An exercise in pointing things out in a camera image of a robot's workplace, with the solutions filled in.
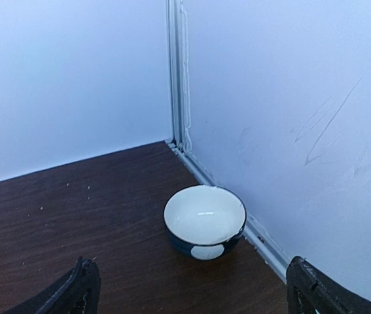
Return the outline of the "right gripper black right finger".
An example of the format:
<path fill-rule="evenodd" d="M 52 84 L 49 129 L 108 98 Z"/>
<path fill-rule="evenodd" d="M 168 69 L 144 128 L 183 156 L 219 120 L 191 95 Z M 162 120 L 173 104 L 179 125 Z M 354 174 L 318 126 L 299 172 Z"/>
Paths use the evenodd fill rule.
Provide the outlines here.
<path fill-rule="evenodd" d="M 289 313 L 371 313 L 371 301 L 339 285 L 300 256 L 291 260 L 286 280 Z"/>

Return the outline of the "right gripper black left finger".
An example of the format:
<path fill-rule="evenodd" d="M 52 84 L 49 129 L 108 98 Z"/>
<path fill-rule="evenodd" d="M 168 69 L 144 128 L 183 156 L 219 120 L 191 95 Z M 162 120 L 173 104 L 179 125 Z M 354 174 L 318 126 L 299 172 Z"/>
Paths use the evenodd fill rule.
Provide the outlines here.
<path fill-rule="evenodd" d="M 7 313 L 97 313 L 100 288 L 97 264 L 80 256 L 72 270 L 34 297 L 7 310 Z"/>

